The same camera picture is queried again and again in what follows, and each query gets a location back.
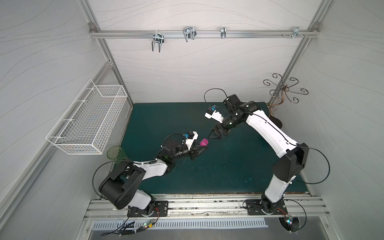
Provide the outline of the magenta paint jar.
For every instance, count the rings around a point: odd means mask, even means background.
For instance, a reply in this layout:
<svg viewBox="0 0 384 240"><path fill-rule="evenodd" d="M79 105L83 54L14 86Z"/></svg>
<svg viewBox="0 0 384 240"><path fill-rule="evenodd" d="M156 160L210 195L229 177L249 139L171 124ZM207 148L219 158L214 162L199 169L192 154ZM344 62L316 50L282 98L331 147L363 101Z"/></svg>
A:
<svg viewBox="0 0 384 240"><path fill-rule="evenodd" d="M200 141L200 146L207 146L209 144L209 141L207 139L202 139Z"/></svg>

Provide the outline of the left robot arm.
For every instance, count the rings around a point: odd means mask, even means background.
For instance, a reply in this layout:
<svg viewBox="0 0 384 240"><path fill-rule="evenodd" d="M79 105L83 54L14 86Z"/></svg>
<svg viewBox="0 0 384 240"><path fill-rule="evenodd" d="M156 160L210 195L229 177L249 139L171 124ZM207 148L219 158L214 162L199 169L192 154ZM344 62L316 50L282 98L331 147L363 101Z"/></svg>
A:
<svg viewBox="0 0 384 240"><path fill-rule="evenodd" d="M97 189L93 186L95 193L118 210L130 207L141 211L143 215L151 215L156 198L140 190L141 183L167 175L177 165L178 159L190 158L193 161L200 156L208 148L209 141L199 141L198 137L196 131L172 133L163 141L158 155L144 162L130 160L119 146L110 148L109 152L114 154L110 157L110 163L115 163L115 166Z"/></svg>

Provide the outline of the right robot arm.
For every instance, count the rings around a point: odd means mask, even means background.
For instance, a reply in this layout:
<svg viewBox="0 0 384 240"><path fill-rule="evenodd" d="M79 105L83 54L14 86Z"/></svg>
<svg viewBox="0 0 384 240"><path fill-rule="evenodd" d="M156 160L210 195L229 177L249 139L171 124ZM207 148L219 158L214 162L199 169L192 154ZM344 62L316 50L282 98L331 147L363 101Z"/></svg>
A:
<svg viewBox="0 0 384 240"><path fill-rule="evenodd" d="M299 144L285 134L254 101L242 102L237 95L227 96L223 101L228 115L224 117L215 105L209 105L205 113L217 124L212 129L213 139L222 139L231 129L246 123L272 147L277 157L273 164L273 176L261 197L259 206L266 215L272 215L283 203L288 186L305 168L311 147Z"/></svg>

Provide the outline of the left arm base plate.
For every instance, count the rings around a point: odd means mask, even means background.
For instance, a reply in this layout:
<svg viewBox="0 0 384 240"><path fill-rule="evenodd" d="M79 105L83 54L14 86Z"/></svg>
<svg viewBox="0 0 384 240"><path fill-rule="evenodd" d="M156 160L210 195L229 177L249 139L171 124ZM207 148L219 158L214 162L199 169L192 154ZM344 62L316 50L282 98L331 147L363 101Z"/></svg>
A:
<svg viewBox="0 0 384 240"><path fill-rule="evenodd" d="M166 217L168 215L168 201L151 201L143 210L129 206L127 217L148 218Z"/></svg>

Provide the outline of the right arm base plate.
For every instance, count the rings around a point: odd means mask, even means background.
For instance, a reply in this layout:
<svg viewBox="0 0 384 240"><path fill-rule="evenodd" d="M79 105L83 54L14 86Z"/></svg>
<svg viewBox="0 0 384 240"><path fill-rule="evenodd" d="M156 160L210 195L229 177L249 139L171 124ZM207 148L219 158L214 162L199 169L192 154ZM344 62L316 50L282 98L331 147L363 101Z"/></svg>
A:
<svg viewBox="0 0 384 240"><path fill-rule="evenodd" d="M288 213L283 200L277 203L272 203L268 199L245 200L245 208L250 216L284 215Z"/></svg>

